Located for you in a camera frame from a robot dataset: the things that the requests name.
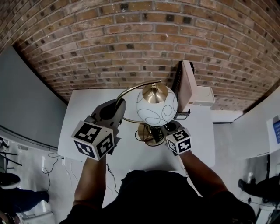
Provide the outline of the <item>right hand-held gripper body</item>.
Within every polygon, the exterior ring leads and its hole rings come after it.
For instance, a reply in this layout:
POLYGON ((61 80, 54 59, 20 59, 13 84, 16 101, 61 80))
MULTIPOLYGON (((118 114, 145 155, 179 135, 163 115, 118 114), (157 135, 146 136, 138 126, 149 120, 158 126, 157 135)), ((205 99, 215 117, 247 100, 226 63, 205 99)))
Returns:
POLYGON ((167 135, 165 140, 167 142, 167 147, 175 155, 180 155, 191 150, 191 135, 187 128, 167 135))

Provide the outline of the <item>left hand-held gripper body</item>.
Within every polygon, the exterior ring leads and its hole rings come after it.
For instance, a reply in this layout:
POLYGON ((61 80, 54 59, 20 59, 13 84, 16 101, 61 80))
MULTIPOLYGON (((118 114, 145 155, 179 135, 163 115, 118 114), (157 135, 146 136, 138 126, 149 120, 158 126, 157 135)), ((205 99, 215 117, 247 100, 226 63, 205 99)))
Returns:
POLYGON ((78 123, 71 138, 79 153, 99 161, 113 153, 120 140, 117 135, 121 123, 122 116, 118 113, 108 118, 94 112, 78 123))

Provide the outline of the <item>gold globe table lamp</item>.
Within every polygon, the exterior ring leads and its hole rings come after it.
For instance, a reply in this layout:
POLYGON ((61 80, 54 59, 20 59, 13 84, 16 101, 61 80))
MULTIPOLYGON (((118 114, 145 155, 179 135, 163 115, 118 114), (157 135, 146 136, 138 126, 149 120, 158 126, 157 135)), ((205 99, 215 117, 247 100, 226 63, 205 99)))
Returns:
POLYGON ((139 141, 150 147, 155 147, 165 142, 161 127, 171 122, 178 112, 176 94, 160 79, 145 81, 124 90, 116 99, 115 106, 120 104, 124 95, 142 87, 136 99, 136 113, 140 121, 123 118, 123 120, 138 124, 139 141))

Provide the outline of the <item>person's right forearm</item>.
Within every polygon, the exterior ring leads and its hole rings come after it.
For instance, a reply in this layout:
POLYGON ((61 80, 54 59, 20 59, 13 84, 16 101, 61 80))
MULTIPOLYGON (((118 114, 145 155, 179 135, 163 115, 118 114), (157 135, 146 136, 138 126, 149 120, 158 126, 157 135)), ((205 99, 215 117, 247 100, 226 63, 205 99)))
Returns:
POLYGON ((190 179, 202 197, 228 191, 222 179, 190 150, 179 155, 190 179))

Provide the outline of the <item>person's left forearm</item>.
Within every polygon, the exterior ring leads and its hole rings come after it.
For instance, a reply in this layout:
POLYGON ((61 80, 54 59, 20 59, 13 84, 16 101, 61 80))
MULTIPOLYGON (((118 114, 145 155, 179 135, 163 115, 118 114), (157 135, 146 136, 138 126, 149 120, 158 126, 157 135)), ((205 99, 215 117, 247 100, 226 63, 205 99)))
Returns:
POLYGON ((96 161, 87 158, 75 190, 73 205, 101 209, 106 190, 106 157, 96 161))

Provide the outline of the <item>white desk with drawers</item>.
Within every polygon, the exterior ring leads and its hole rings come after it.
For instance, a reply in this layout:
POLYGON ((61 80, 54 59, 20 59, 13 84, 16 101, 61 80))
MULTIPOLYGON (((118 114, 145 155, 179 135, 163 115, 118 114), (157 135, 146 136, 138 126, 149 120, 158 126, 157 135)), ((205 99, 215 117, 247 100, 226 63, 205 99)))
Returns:
MULTIPOLYGON (((58 153, 68 159, 85 161, 86 156, 79 153, 71 135, 79 121, 84 120, 94 109, 111 99, 115 99, 122 89, 88 89, 74 90, 70 97, 61 129, 58 153)), ((192 106, 191 114, 181 125, 191 134, 191 151, 206 165, 215 165, 214 127, 211 110, 207 106, 192 106)), ((117 144, 107 162, 113 169, 128 171, 147 169, 156 166, 178 167, 177 157, 164 145, 150 147, 135 138, 138 125, 123 121, 119 126, 117 144)))

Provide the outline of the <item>black file holder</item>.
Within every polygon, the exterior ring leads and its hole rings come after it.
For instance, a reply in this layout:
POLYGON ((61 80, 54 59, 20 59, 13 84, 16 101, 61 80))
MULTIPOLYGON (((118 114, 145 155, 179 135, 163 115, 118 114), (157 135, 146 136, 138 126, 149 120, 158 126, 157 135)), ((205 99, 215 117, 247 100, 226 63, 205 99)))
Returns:
MULTIPOLYGON (((191 63, 191 67, 192 70, 194 72, 194 67, 193 67, 193 63, 191 63)), ((174 120, 186 120, 187 117, 190 115, 191 111, 190 109, 187 112, 180 112, 179 111, 179 99, 178 99, 178 93, 179 93, 179 88, 180 88, 180 83, 181 83, 181 76, 182 76, 182 61, 180 61, 178 63, 178 67, 177 67, 177 71, 175 74, 175 78, 174 78, 174 82, 172 85, 172 90, 175 93, 176 97, 177 97, 177 101, 178 101, 178 109, 177 109, 177 113, 174 117, 174 120)))

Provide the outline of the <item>pink file folder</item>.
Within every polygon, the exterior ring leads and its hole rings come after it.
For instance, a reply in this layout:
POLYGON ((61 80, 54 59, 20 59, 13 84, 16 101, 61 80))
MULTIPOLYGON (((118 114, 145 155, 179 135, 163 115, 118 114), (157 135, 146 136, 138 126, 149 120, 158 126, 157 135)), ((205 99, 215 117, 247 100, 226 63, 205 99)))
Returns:
POLYGON ((179 111, 187 112, 195 102, 197 85, 191 63, 188 60, 182 61, 182 76, 178 92, 179 111))

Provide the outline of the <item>person's black clothing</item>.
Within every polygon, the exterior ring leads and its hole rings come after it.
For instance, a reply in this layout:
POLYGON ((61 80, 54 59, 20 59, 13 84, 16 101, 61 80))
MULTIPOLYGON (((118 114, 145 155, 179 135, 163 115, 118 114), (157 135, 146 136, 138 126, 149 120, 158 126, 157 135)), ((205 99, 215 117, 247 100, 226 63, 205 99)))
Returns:
POLYGON ((255 224, 252 207, 223 191, 200 197, 171 171, 132 171, 114 201, 101 209, 75 205, 60 224, 255 224))

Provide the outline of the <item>grey refrigerator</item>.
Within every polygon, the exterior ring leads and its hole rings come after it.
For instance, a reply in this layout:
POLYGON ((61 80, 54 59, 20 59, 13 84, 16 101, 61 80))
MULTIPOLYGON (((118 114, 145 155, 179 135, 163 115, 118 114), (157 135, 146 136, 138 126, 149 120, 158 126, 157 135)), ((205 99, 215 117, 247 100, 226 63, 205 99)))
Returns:
POLYGON ((12 46, 0 53, 0 137, 57 151, 66 109, 12 46))

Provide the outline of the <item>white cabinet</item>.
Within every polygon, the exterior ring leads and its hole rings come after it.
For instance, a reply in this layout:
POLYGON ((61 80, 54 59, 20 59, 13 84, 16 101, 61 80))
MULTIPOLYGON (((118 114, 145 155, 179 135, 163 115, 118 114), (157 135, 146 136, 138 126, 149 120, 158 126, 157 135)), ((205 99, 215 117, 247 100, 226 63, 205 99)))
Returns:
POLYGON ((253 158, 280 149, 273 123, 280 120, 280 86, 231 124, 231 149, 237 158, 253 158))

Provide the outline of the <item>white stool black legs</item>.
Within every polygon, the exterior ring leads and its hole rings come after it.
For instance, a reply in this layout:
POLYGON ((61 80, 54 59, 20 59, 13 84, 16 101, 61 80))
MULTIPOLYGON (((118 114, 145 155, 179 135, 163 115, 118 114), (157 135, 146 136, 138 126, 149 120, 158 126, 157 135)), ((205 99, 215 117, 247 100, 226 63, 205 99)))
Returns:
POLYGON ((9 170, 14 170, 14 167, 9 167, 9 163, 17 166, 22 166, 21 163, 13 160, 18 154, 0 151, 0 188, 4 190, 15 189, 20 185, 21 179, 14 173, 9 173, 9 170))

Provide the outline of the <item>blue plastic crate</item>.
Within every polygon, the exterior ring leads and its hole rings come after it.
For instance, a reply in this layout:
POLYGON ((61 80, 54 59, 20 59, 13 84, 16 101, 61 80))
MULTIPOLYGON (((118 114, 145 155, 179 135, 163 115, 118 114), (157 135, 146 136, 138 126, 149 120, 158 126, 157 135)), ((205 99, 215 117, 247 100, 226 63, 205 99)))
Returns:
POLYGON ((280 120, 273 123, 273 130, 276 136, 276 141, 278 144, 280 144, 280 120))

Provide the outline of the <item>white wall base panel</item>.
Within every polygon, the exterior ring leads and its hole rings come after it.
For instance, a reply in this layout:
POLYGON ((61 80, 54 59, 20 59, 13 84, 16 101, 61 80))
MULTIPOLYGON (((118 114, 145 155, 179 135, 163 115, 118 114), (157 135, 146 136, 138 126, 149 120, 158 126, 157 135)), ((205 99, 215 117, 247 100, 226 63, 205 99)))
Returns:
POLYGON ((231 123, 243 115, 243 111, 211 110, 213 123, 231 123))

